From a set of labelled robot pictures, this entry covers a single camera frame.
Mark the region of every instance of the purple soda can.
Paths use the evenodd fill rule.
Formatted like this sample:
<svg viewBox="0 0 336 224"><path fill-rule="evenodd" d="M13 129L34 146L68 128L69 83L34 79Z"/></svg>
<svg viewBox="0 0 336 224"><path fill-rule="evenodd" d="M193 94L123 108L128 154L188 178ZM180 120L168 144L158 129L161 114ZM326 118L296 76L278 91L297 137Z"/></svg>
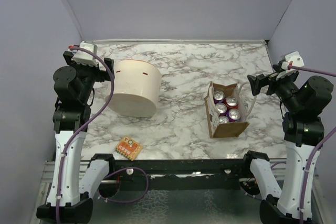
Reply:
<svg viewBox="0 0 336 224"><path fill-rule="evenodd" d="M226 105L219 102L216 104L216 108L219 110L220 115L226 115Z"/></svg>
<svg viewBox="0 0 336 224"><path fill-rule="evenodd" d="M222 103L224 101L224 98L225 98L225 95L224 95L223 92L221 92L219 90L214 92L214 102L215 102L215 104L220 103L220 102Z"/></svg>
<svg viewBox="0 0 336 224"><path fill-rule="evenodd" d="M237 109L230 109L227 112L227 118L229 118L230 122L239 122L240 120L240 111Z"/></svg>
<svg viewBox="0 0 336 224"><path fill-rule="evenodd" d="M229 118L227 118L226 116L220 116L219 118L219 123L229 123Z"/></svg>

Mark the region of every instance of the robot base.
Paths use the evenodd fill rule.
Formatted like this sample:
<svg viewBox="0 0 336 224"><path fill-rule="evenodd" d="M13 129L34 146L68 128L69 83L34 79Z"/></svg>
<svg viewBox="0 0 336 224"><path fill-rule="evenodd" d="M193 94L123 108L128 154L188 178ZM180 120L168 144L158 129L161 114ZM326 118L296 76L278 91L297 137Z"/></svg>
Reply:
<svg viewBox="0 0 336 224"><path fill-rule="evenodd" d="M299 224L298 219L293 219L291 215L285 216L276 207L276 198L272 195L268 195L266 200L261 201L259 215L263 224ZM304 224L317 224L310 218L303 222Z"/></svg>
<svg viewBox="0 0 336 224"><path fill-rule="evenodd" d="M86 199L81 200L73 206L59 208L61 223L89 223L93 211L93 200L88 198L88 195L84 197ZM36 211L36 217L48 223L56 223L55 208L50 204L39 206Z"/></svg>

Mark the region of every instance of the wire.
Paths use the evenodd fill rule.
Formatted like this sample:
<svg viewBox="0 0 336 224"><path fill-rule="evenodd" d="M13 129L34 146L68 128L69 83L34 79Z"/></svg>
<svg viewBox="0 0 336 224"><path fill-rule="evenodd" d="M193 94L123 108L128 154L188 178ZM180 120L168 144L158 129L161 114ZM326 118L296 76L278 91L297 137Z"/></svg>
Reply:
<svg viewBox="0 0 336 224"><path fill-rule="evenodd" d="M286 164L286 162L285 161L276 162L271 165L271 169L273 169L275 166L280 165L280 164Z"/></svg>
<svg viewBox="0 0 336 224"><path fill-rule="evenodd" d="M124 170L127 170L127 169L135 169L135 170L139 170L143 173L143 175L145 175L145 178L146 178L146 189L145 191L143 191L142 195L136 199L133 199L133 200L116 200L116 199L111 199L111 198L104 198L100 195L100 192L97 190L97 193L99 195L98 199L99 198L102 198L104 200L107 200L107 201L110 201L110 202L115 202L115 203L123 203L123 204L128 204L128 203L134 203L134 202L137 202L138 200L142 199L146 193L148 192L148 187L149 187L149 180L148 180L148 177L147 177L147 174L146 172L143 170L143 169L140 169L140 168L137 168L137 167L126 167L126 168L123 168L123 169L120 169L120 170L117 170L115 171L114 173L111 173L109 175L107 175L104 179L107 179L109 177L112 177L113 175L117 174L117 173L120 173Z"/></svg>
<svg viewBox="0 0 336 224"><path fill-rule="evenodd" d="M243 82L243 83L240 85L239 90L238 90L238 95L240 94L240 92L241 92L243 86L246 85L246 84L250 84L250 83L249 83L248 81L245 81L245 82ZM257 96L255 96L255 97L253 98L252 104L251 104L250 109L248 110L246 116L249 116L249 115L251 114L252 109L253 109L253 107L254 107L254 104L256 103L256 100L257 100Z"/></svg>
<svg viewBox="0 0 336 224"><path fill-rule="evenodd" d="M296 67L296 66L291 66L291 65L288 66L288 69L297 69L297 70L302 70L302 71L306 71L306 72L320 73L320 74L325 74L326 76L336 77L336 73L322 71L322 70L317 70L317 69L302 68L302 67Z"/></svg>
<svg viewBox="0 0 336 224"><path fill-rule="evenodd" d="M55 102L55 111L57 111L58 103L59 103L59 97L57 97L56 102Z"/></svg>
<svg viewBox="0 0 336 224"><path fill-rule="evenodd" d="M252 109L254 107L254 104L256 104L256 101L257 101L257 95L253 98L253 101L251 103L250 109L248 110L246 116L249 116L251 114L251 111L252 111Z"/></svg>
<svg viewBox="0 0 336 224"><path fill-rule="evenodd" d="M93 101L95 100L95 91L94 91L95 89L94 88L92 88L92 101L91 101L91 103L90 103L90 105L89 105L89 107L91 107L92 105L93 105Z"/></svg>
<svg viewBox="0 0 336 224"><path fill-rule="evenodd" d="M245 81L245 82L243 82L243 83L240 85L239 90L238 90L238 94L240 94L240 92L241 92L243 86L246 85L246 84L249 84L249 82L248 82L248 81Z"/></svg>
<svg viewBox="0 0 336 224"><path fill-rule="evenodd" d="M308 160L307 160L307 164L306 164L306 168L304 169L305 174L303 176L303 182L302 182L302 190L301 190L301 196L300 196L300 209L304 208L304 203L305 203L305 194L306 194L306 189L307 189L307 181L308 181L308 175L309 175L309 169L310 169L310 165L312 163L312 160L316 154L316 152L321 148L321 146L336 132L336 127L332 129L331 132L329 132L329 134L327 136L324 137L324 139L322 139L312 150L312 152L310 153ZM300 211L300 224L303 224L303 212Z"/></svg>
<svg viewBox="0 0 336 224"><path fill-rule="evenodd" d="M70 48L70 50L79 50L79 51L86 52L87 54L93 56L96 60L98 60L106 68L106 71L109 74L109 77L110 77L110 80L111 80L111 92L110 92L109 97L106 100L106 103L101 107L101 109L93 117L91 117L86 123L84 123L78 130L76 130L74 132L74 134L69 138L68 142L66 143L66 145L65 145L65 147L64 147L64 149L61 153L59 170L58 170L57 193L56 193L56 197L57 197L57 199L56 199L56 223L57 224L61 224L60 213L59 213L60 199L61 199L61 183L62 183L62 174L63 174L63 169L64 169L64 159L65 159L67 150L69 148L69 145L72 143L72 141L78 135L78 133L83 131L89 125L89 123L91 123L97 116L99 116L99 114L108 106L108 104L110 103L110 101L112 99L113 91L114 91L114 77L113 77L113 74L112 74L111 70L109 69L109 67L105 64L105 62L102 59L100 59L93 52L90 52L89 50L86 50L86 49L81 48L81 47L73 46L73 47Z"/></svg>
<svg viewBox="0 0 336 224"><path fill-rule="evenodd" d="M280 107L280 111L281 111L281 116L282 116L282 119L285 119L284 116L283 116L283 112L282 112L282 101L280 100L280 104L279 104L279 107Z"/></svg>
<svg viewBox="0 0 336 224"><path fill-rule="evenodd" d="M260 200L262 201L262 199L256 197L255 195L252 195L252 194L249 194L247 191L245 191L241 186L240 186L240 189L244 192L244 194L252 199L257 199L257 200Z"/></svg>

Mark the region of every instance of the soda can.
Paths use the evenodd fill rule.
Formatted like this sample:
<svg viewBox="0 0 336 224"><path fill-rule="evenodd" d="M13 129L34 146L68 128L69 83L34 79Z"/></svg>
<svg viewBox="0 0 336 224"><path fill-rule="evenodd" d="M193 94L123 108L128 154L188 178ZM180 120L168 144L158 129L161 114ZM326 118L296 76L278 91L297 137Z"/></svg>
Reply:
<svg viewBox="0 0 336 224"><path fill-rule="evenodd" d="M240 120L240 111L237 109L230 109L227 112L227 117L229 118L230 122L239 122Z"/></svg>
<svg viewBox="0 0 336 224"><path fill-rule="evenodd" d="M219 118L219 123L229 123L229 118L227 118L226 116L220 116Z"/></svg>
<svg viewBox="0 0 336 224"><path fill-rule="evenodd" d="M225 104L219 102L216 104L216 108L219 110L220 115L226 115L226 106Z"/></svg>
<svg viewBox="0 0 336 224"><path fill-rule="evenodd" d="M214 102L215 102L215 104L220 103L220 102L222 103L224 101L224 97L225 97L225 95L224 95L223 92L221 92L219 90L215 91L214 92Z"/></svg>
<svg viewBox="0 0 336 224"><path fill-rule="evenodd" d="M235 97L227 97L224 101L227 109L237 109L238 108L238 101Z"/></svg>

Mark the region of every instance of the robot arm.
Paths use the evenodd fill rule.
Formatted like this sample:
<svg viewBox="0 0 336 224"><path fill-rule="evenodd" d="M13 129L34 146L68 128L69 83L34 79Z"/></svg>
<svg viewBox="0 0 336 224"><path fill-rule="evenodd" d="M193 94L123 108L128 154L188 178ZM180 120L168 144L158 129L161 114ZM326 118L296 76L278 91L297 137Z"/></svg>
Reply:
<svg viewBox="0 0 336 224"><path fill-rule="evenodd" d="M255 176L262 195L260 218L264 224L298 223L300 212L304 223L313 223L310 198L313 172L320 151L314 155L309 168L303 209L300 197L303 177L309 155L324 137L324 127L318 115L331 101L333 85L321 76L312 76L298 89L294 84L297 71L287 70L289 65L302 67L303 61L298 52L285 56L274 73L253 77L248 76L253 95L260 93L261 87L268 86L267 95L276 94L289 112L282 123L285 132L287 165L283 189L279 188L266 156L248 152L247 169Z"/></svg>
<svg viewBox="0 0 336 224"><path fill-rule="evenodd" d="M97 46L81 43L81 48L96 53ZM64 154L70 137L89 119L91 108L87 104L95 82L111 81L107 72L87 53L78 51L75 55L65 51L64 59L68 66L54 73L54 89L58 95L53 116L56 132L56 160L52 186L46 204L38 207L39 219L55 223L56 206L59 203L59 216L62 223L88 223L93 209L92 197L101 181L114 172L113 155L96 154L89 164L84 177L79 181L81 150L87 128L79 132ZM104 60L113 73L113 61ZM60 163L64 160L63 171L59 176Z"/></svg>

